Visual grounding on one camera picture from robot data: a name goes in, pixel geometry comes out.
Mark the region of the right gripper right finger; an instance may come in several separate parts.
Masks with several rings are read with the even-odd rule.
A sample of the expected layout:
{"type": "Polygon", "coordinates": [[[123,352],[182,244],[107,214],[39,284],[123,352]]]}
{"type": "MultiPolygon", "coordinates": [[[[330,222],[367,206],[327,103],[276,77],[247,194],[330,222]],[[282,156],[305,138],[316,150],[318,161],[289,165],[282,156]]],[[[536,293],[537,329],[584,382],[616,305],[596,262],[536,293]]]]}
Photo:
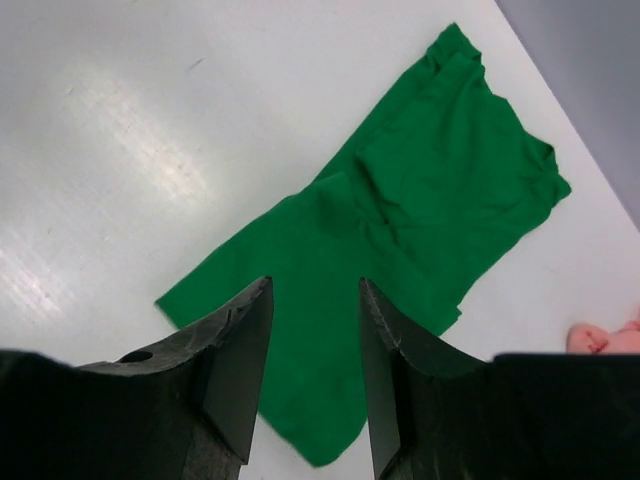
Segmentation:
{"type": "Polygon", "coordinates": [[[404,315],[370,280],[359,325],[379,479],[635,479],[635,355],[484,362],[404,315]]]}

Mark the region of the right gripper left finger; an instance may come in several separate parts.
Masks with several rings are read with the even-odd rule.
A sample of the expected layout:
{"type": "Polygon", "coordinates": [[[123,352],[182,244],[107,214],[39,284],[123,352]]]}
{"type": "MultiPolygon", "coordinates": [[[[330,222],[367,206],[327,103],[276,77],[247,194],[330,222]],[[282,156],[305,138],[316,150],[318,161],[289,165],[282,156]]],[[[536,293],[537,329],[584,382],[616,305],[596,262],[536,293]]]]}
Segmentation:
{"type": "Polygon", "coordinates": [[[1,354],[5,479],[235,479],[248,463],[273,284],[115,362],[1,354]]]}

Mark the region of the green t-shirt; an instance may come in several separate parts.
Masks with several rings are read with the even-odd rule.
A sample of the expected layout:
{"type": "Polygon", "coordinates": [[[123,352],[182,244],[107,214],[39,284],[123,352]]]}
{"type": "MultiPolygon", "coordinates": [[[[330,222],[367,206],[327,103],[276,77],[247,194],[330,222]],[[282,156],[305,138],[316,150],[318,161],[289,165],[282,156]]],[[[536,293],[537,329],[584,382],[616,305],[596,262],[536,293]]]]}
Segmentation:
{"type": "Polygon", "coordinates": [[[570,192],[554,149],[491,91],[481,52],[451,24],[309,185],[212,251],[156,304],[183,328],[270,277],[259,411],[323,467],[366,421],[359,281],[372,280],[442,334],[473,284],[570,192]]]}

